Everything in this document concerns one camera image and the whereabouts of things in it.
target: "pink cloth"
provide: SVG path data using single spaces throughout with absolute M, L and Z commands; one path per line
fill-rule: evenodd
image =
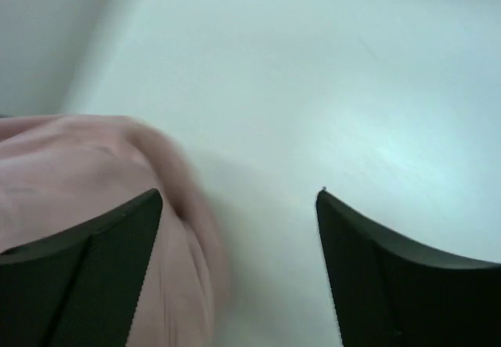
M 172 142 L 128 117 L 0 119 L 0 251 L 157 188 L 164 210 L 128 347 L 199 347 L 228 290 L 207 202 Z

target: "pink garment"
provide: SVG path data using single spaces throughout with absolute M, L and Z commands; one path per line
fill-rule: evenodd
M 0 252 L 151 188 L 164 210 L 127 346 L 205 346 L 229 276 L 214 217 L 173 143 L 127 117 L 0 119 Z

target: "white wall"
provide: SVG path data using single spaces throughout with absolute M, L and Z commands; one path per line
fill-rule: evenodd
M 338 345 L 322 186 L 501 262 L 501 0 L 133 2 L 65 110 L 136 116 L 187 147 L 236 276 L 221 345 Z
M 0 114 L 53 114 L 106 0 L 0 0 Z

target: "black curved edge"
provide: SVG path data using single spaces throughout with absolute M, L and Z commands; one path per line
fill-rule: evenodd
M 322 202 L 329 203 L 340 217 L 381 248 L 409 262 L 440 269 L 489 269 L 501 266 L 501 264 L 495 262 L 481 261 L 448 253 L 395 232 L 365 217 L 328 193 L 326 188 L 321 190 L 317 196 L 317 206 Z
M 145 193 L 85 223 L 73 226 L 52 236 L 10 248 L 0 254 L 0 265 L 28 262 L 59 253 L 63 249 L 83 242 L 91 234 L 99 234 L 113 228 L 122 220 L 117 216 L 128 215 L 141 204 L 150 201 L 151 198 L 159 198 L 161 202 L 161 195 L 158 190 L 147 190 Z

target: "black plastic part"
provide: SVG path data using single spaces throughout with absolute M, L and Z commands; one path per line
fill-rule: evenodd
M 501 345 L 501 265 L 420 244 L 325 190 L 316 208 L 344 347 Z
M 0 255 L 0 346 L 123 347 L 161 210 L 150 190 Z

